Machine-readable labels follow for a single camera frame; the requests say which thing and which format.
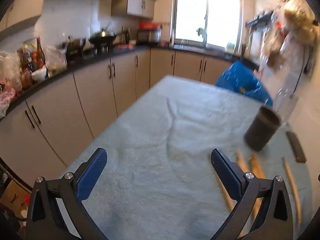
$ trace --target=window frame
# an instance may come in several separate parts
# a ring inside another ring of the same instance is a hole
[[[178,6],[178,0],[174,0],[174,7],[173,7],[173,24],[172,29],[174,33],[176,33],[176,23],[177,23],[177,6]],[[205,28],[208,27],[208,9],[209,9],[209,0],[207,0],[207,10],[206,10],[206,16],[205,16]],[[241,35],[242,35],[242,28],[243,28],[243,8],[242,8],[242,0],[240,0],[240,17],[239,17],[239,28],[238,28],[238,36],[237,41],[235,45],[235,53],[239,51],[240,49],[240,41],[241,41]],[[208,44],[207,40],[204,39],[203,42],[199,41],[192,41],[192,40],[182,40],[182,39],[176,39],[174,38],[174,44],[180,44],[180,45],[187,45],[187,46],[196,46],[204,49],[218,49],[218,50],[225,50],[226,48],[220,47],[213,44]]]

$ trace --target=black countertop edge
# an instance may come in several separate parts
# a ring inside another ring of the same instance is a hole
[[[136,51],[140,51],[140,50],[144,50],[144,49],[148,49],[148,48],[157,48],[157,49],[166,49],[166,50],[174,50],[174,51],[185,51],[185,52],[191,52],[191,53],[196,53],[196,54],[201,54],[207,57],[215,57],[215,58],[219,58],[219,59],[223,59],[223,60],[227,60],[230,61],[231,63],[236,62],[237,60],[239,60],[239,56],[235,56],[232,54],[228,54],[226,52],[223,51],[216,51],[216,50],[209,50],[206,51],[204,49],[200,49],[200,48],[193,48],[193,47],[188,47],[188,46],[180,46],[180,45],[175,45],[173,48],[168,48],[168,47],[158,47],[158,46],[136,46],[134,49],[117,49],[115,51],[109,52],[109,53],[105,53],[103,55],[97,55],[95,57],[92,58],[88,58],[88,59],[80,59],[78,61],[73,62],[71,65],[68,65],[67,69],[60,72],[59,74],[48,78],[46,80],[44,80],[41,83],[37,83],[35,85],[33,85],[32,87],[30,87],[29,89],[25,90],[22,92],[22,94],[17,97],[15,100],[13,100],[10,103],[9,108],[7,109],[6,112],[6,116],[19,104],[21,104],[24,100],[26,100],[28,97],[30,97],[31,95],[33,95],[34,93],[36,93],[37,91],[39,91],[40,89],[48,86],[49,84],[55,82],[56,80],[72,73],[73,71],[79,70],[83,67],[87,67],[89,65],[98,63],[100,61],[103,60],[107,60],[111,57],[115,57],[115,56],[119,56],[122,54],[126,54],[126,53],[131,53],[131,52],[136,52]],[[255,70],[258,69],[259,66],[255,63],[253,63],[252,61],[248,60],[248,59],[244,59],[244,65],[246,65],[249,69],[251,70]]]

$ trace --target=blue gripper pad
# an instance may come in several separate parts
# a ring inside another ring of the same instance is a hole
[[[214,149],[212,151],[211,164],[230,198],[236,201],[241,200],[245,188],[244,172],[236,163],[231,162],[220,149]]]
[[[89,197],[94,185],[107,164],[108,157],[106,150],[98,148],[96,152],[97,151],[99,152],[93,160],[89,159],[91,163],[89,163],[88,167],[77,182],[76,197],[79,201],[85,200]]]

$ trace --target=blue bag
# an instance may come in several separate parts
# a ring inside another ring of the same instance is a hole
[[[253,98],[267,106],[273,106],[267,90],[240,61],[235,62],[217,79],[216,86]]]

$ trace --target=metal screw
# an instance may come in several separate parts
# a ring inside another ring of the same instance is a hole
[[[43,177],[40,176],[36,179],[36,182],[40,183],[42,180],[43,180]]]
[[[65,179],[71,179],[73,177],[72,172],[68,172],[64,175]]]
[[[246,176],[248,179],[253,179],[253,178],[254,178],[254,175],[253,175],[252,172],[247,172],[247,173],[245,174],[245,176]]]
[[[282,181],[283,181],[283,178],[278,175],[278,176],[276,176],[276,180],[279,181],[279,182],[282,182]]]

